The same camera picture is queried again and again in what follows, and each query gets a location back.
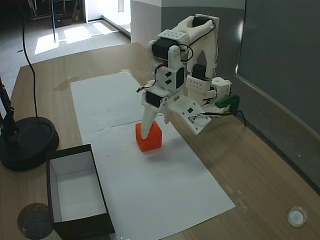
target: green connector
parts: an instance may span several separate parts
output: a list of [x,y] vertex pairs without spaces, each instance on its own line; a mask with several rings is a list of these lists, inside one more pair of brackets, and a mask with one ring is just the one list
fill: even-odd
[[236,114],[238,113],[239,103],[240,97],[238,95],[230,95],[225,97],[221,101],[218,101],[215,105],[220,109],[226,108],[230,105],[230,113],[236,116]]

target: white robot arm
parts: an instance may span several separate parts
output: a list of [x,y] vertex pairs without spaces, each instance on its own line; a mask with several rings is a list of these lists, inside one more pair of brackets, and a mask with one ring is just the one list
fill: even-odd
[[[169,123],[172,112],[197,135],[211,121],[209,116],[198,117],[204,112],[222,113],[229,106],[215,103],[230,95],[231,83],[216,76],[218,57],[219,18],[197,14],[180,22],[172,30],[162,32],[156,41],[148,44],[149,70],[155,79],[137,92],[143,91],[145,110],[141,137],[148,137],[150,128],[159,113]],[[204,52],[206,66],[197,64]],[[190,73],[186,78],[186,67]],[[188,96],[183,94],[184,86]]]

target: white round object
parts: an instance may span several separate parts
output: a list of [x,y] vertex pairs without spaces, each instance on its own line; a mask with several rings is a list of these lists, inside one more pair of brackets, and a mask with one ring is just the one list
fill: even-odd
[[307,221],[307,213],[300,206],[291,208],[288,213],[288,222],[294,228],[299,228]]

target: white wall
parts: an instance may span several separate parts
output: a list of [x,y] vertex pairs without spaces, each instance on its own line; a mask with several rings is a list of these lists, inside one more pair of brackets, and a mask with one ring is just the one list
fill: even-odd
[[158,7],[214,7],[245,9],[246,0],[132,0]]
[[118,0],[85,0],[86,20],[100,19],[102,15],[118,12]]
[[162,11],[161,7],[146,4],[154,0],[131,1],[131,42],[147,46],[161,33]]

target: black lamp base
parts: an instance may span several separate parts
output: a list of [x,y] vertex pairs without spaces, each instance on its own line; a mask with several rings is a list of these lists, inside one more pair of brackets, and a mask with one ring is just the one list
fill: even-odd
[[54,124],[43,117],[28,117],[16,122],[17,143],[8,144],[0,136],[0,161],[14,171],[26,171],[46,162],[46,154],[59,145]]

